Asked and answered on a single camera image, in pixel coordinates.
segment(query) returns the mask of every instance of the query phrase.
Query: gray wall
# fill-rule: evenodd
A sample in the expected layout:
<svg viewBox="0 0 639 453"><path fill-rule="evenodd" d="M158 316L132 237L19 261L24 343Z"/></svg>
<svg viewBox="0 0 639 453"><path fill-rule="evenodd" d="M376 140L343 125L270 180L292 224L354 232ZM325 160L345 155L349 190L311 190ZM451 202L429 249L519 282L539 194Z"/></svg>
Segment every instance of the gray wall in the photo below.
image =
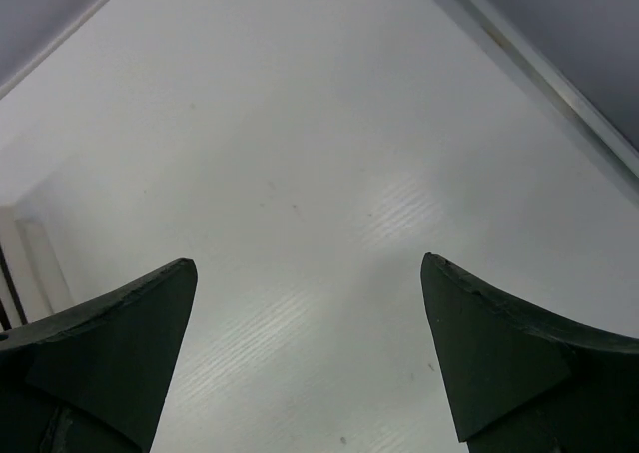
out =
<svg viewBox="0 0 639 453"><path fill-rule="evenodd" d="M639 148L638 0L489 0Z"/></svg>
<svg viewBox="0 0 639 453"><path fill-rule="evenodd" d="M0 97L107 0L0 0Z"/></svg>

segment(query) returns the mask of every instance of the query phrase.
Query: white table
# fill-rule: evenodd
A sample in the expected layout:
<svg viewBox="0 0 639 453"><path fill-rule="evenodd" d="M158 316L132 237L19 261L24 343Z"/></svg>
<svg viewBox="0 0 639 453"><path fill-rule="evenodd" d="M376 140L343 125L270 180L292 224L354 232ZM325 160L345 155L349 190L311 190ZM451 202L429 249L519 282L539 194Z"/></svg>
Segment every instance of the white table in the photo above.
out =
<svg viewBox="0 0 639 453"><path fill-rule="evenodd" d="M76 301L195 260L154 453L464 451L427 251L639 335L635 202L432 0L112 0L0 102L0 178Z"/></svg>

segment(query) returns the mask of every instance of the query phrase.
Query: metal edge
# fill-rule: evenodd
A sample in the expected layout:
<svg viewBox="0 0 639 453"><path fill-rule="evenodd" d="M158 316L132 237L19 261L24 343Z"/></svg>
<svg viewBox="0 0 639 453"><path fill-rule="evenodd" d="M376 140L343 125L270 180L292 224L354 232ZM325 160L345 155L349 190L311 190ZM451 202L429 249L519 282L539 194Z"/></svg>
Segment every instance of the metal edge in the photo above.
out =
<svg viewBox="0 0 639 453"><path fill-rule="evenodd" d="M53 51L76 32L85 22L87 22L98 10L110 0L96 0L81 16L65 27L60 34L52 39L33 59L15 72L4 84L0 85L0 99L6 96L20 81L22 81L31 71L38 67Z"/></svg>
<svg viewBox="0 0 639 453"><path fill-rule="evenodd" d="M555 109L586 134L591 141L594 141L597 147L604 151L604 155L607 154L607 157L619 161L616 164L620 165L615 167L621 168L621 174L625 180L630 181L635 190L638 189L639 154L610 120L539 53L488 0L452 1L458 4L473 22L479 24L494 45L532 82Z"/></svg>

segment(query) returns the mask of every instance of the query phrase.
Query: white surface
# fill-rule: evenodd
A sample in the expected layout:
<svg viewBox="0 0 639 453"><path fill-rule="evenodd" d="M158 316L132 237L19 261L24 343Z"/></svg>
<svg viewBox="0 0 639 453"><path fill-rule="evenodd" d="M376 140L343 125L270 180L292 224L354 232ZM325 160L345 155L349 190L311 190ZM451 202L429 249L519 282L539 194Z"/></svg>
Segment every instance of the white surface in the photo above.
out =
<svg viewBox="0 0 639 453"><path fill-rule="evenodd" d="M15 221L13 208L7 206L0 207L0 245L2 245L2 252L7 261L11 279L20 297L20 303L27 322L33 323L51 315L53 313L51 304L45 293L40 289L40 284L34 274L26 245ZM8 285L6 285L3 305L6 304L6 293L9 293L9 296L11 295ZM22 324L19 316L18 321L16 321L15 315L18 314L17 311L17 309L14 312L7 311L11 326L14 327Z"/></svg>
<svg viewBox="0 0 639 453"><path fill-rule="evenodd" d="M2 228L2 223L4 222L6 222L6 218L3 219L3 216L0 215L0 228ZM18 313L18 308L16 308L13 298L11 297L11 291L9 290L9 285L4 278L4 274L0 274L0 302L2 302L2 307L7 314L9 325L21 325L22 321L20 321L20 313Z"/></svg>
<svg viewBox="0 0 639 453"><path fill-rule="evenodd" d="M35 220L17 222L33 277L51 313L58 313L76 304L60 269L55 251L42 224Z"/></svg>
<svg viewBox="0 0 639 453"><path fill-rule="evenodd" d="M639 335L636 206L566 129L431 0L112 0L0 103L0 188L78 301L195 260L155 453L464 451L427 251Z"/></svg>

